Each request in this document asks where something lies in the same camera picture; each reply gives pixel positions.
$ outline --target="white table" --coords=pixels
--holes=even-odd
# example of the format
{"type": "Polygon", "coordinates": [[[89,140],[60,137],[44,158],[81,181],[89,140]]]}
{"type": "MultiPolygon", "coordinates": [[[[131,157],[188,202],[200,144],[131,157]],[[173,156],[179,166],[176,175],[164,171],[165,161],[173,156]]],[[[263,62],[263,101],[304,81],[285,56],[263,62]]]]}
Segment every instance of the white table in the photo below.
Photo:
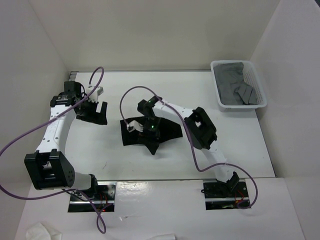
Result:
{"type": "MultiPolygon", "coordinates": [[[[90,76],[78,73],[75,80],[87,86],[90,76]]],[[[99,77],[96,74],[93,83],[99,77]]],[[[161,144],[154,156],[142,145],[123,146],[119,102],[126,90],[137,85],[151,88],[170,103],[204,108],[217,128],[220,147],[229,163],[243,167],[254,178],[275,176],[256,112],[220,112],[209,71],[105,72],[99,101],[108,102],[108,125],[76,119],[69,131],[65,154],[76,172],[94,174],[98,180],[214,178],[212,170],[196,170],[185,133],[183,138],[161,144]]],[[[123,101],[125,117],[141,116],[138,102],[151,97],[145,89],[130,92],[123,101]]],[[[199,151],[197,160],[201,168],[209,164],[199,151]]]]}
{"type": "MultiPolygon", "coordinates": [[[[96,214],[67,213],[69,195],[27,201],[15,240],[38,223],[62,232],[63,240],[146,240],[176,234],[178,240],[304,240],[287,185],[282,178],[258,178],[252,209],[206,210],[201,180],[118,182],[114,212],[102,214],[107,233],[96,227],[96,214]]],[[[254,187],[247,180],[250,199],[254,187]]],[[[31,187],[29,197],[50,190],[31,187]]]]}

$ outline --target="plastic basket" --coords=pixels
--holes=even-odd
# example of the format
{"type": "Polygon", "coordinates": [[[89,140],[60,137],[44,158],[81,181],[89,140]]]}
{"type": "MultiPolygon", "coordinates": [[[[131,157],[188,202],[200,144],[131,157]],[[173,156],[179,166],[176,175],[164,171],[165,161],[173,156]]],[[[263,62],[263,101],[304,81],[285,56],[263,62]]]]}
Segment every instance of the plastic basket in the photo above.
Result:
{"type": "Polygon", "coordinates": [[[258,77],[257,71],[255,66],[250,61],[243,61],[243,60],[219,60],[211,62],[211,72],[214,81],[215,93],[219,104],[219,110],[221,112],[226,111],[251,111],[257,108],[263,108],[267,105],[267,98],[265,92],[262,88],[262,84],[258,77]],[[218,86],[216,82],[216,76],[214,67],[221,65],[221,64],[231,64],[231,63],[243,63],[243,78],[244,81],[249,84],[251,87],[254,88],[256,94],[257,105],[224,105],[221,103],[218,86]]]}

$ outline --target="gray cloth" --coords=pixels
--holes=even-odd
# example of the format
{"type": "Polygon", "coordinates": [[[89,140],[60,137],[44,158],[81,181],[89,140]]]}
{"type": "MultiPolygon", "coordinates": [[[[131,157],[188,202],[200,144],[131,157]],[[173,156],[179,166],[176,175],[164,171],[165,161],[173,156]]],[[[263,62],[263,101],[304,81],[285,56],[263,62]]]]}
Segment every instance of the gray cloth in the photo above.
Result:
{"type": "Polygon", "coordinates": [[[221,64],[213,69],[222,104],[231,106],[258,104],[255,89],[244,81],[242,62],[221,64]]]}

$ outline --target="wall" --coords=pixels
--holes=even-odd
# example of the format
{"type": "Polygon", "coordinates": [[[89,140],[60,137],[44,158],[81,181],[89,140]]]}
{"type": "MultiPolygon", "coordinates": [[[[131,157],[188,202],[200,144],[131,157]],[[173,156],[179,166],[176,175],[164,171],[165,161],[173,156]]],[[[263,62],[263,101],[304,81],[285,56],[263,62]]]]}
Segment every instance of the wall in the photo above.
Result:
{"type": "Polygon", "coordinates": [[[210,69],[252,55],[279,0],[29,0],[69,70],[210,69]]]}
{"type": "MultiPolygon", "coordinates": [[[[27,0],[1,1],[0,147],[49,119],[49,102],[68,79],[67,69],[27,0]]],[[[42,131],[20,140],[1,156],[0,183],[27,196],[30,178],[26,153],[39,144],[42,131]]],[[[14,239],[25,201],[0,192],[1,239],[14,239]]]]}
{"type": "Polygon", "coordinates": [[[257,111],[263,136],[307,240],[320,234],[319,42],[316,2],[281,0],[251,58],[268,97],[257,111]]]}

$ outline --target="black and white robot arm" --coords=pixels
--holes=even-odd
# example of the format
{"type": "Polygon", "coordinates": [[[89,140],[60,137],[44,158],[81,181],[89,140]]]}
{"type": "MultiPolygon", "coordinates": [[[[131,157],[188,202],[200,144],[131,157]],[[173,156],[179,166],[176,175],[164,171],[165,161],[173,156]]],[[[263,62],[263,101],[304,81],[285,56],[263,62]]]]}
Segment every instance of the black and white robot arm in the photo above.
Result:
{"type": "MultiPolygon", "coordinates": [[[[197,107],[196,109],[189,109],[174,105],[164,99],[162,99],[162,101],[179,112],[188,127],[193,147],[201,150],[211,165],[227,162],[219,147],[218,137],[216,135],[217,129],[203,108],[197,107]]],[[[164,103],[154,96],[149,101],[142,100],[139,102],[137,110],[148,118],[164,118],[181,125],[182,122],[179,116],[164,103]]],[[[130,128],[132,125],[134,124],[129,123],[127,127],[130,128]]],[[[229,185],[229,190],[232,190],[239,182],[237,173],[227,165],[218,165],[213,168],[213,171],[219,182],[229,185]]]]}
{"type": "MultiPolygon", "coordinates": [[[[54,96],[50,102],[50,119],[56,118],[92,90],[89,87],[83,93],[81,87],[75,81],[64,83],[64,92],[54,96]]],[[[94,193],[97,185],[95,176],[76,172],[65,157],[65,149],[70,126],[75,118],[99,125],[107,124],[107,103],[102,102],[101,111],[97,112],[98,96],[102,93],[102,87],[98,87],[82,104],[49,124],[36,151],[25,156],[25,166],[37,190],[72,188],[94,193]]]]}

